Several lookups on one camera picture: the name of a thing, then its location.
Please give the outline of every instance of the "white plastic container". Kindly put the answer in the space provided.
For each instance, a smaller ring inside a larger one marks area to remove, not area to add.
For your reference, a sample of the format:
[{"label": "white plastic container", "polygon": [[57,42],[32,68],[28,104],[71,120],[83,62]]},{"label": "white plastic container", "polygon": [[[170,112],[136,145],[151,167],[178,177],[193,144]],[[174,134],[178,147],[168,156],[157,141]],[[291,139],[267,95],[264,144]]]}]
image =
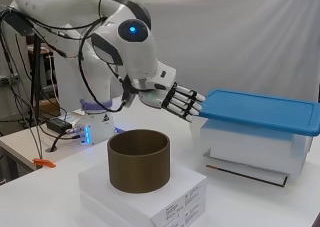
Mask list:
[{"label": "white plastic container", "polygon": [[195,117],[191,124],[199,155],[299,177],[312,137]]},{"label": "white plastic container", "polygon": [[190,125],[198,155],[290,177],[300,176],[319,133],[318,103],[271,96],[216,90],[200,116]]}]

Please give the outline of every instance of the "white table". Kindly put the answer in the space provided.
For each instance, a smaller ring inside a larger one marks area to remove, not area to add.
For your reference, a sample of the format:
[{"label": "white table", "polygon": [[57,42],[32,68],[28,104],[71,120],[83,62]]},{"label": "white table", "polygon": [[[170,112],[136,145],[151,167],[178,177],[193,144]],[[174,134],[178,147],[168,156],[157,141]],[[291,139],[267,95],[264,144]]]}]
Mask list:
[{"label": "white table", "polygon": [[[173,161],[208,176],[207,210],[193,227],[310,227],[320,211],[320,138],[314,140],[301,178],[289,179],[280,188],[199,167],[193,161],[188,123],[164,110],[135,102],[114,118],[123,129],[148,128],[167,134]],[[55,169],[43,168],[1,186],[1,226],[106,226],[81,208],[78,187],[78,173],[105,158],[102,143],[58,161]]]},{"label": "white table", "polygon": [[[57,133],[47,129],[45,124],[42,125],[42,128],[47,133],[57,136]],[[36,128],[33,127],[32,131],[39,145]],[[43,149],[43,158],[52,162],[57,162],[90,148],[90,146],[79,145],[77,140],[59,140],[56,145],[58,151],[52,153],[46,152],[46,149],[51,148],[55,138],[44,134],[40,128],[39,133]],[[5,179],[13,180],[18,178],[17,163],[28,171],[37,169],[37,166],[33,164],[33,159],[39,158],[39,154],[29,129],[1,137],[0,149],[4,154],[4,158],[0,164],[4,169]]]}]

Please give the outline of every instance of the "blue container lid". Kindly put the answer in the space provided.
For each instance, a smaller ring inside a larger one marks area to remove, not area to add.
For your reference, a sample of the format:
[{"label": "blue container lid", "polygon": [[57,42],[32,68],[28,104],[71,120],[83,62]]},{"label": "blue container lid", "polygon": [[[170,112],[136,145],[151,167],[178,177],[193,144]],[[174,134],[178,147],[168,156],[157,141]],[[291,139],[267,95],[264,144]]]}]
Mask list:
[{"label": "blue container lid", "polygon": [[245,92],[209,92],[200,117],[306,136],[320,134],[319,103]]}]

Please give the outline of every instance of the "brown cylinder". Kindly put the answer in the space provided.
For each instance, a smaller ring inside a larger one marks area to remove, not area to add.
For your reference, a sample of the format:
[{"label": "brown cylinder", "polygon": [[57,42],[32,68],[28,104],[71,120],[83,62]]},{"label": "brown cylinder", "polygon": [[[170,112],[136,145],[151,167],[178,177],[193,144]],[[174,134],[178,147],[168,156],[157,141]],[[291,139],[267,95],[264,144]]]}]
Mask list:
[{"label": "brown cylinder", "polygon": [[108,141],[110,183],[127,193],[147,193],[170,179],[170,140],[157,131],[132,130]]}]

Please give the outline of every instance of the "blue light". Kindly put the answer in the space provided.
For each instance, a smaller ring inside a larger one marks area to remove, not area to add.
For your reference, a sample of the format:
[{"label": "blue light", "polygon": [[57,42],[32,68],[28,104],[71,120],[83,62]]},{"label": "blue light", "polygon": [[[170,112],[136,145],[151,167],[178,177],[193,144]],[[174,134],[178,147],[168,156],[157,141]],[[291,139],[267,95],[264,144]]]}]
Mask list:
[{"label": "blue light", "polygon": [[129,27],[130,34],[136,34],[138,32],[138,29],[135,26]]},{"label": "blue light", "polygon": [[86,132],[86,143],[90,144],[90,135],[89,135],[89,128],[85,127],[85,132]]}]

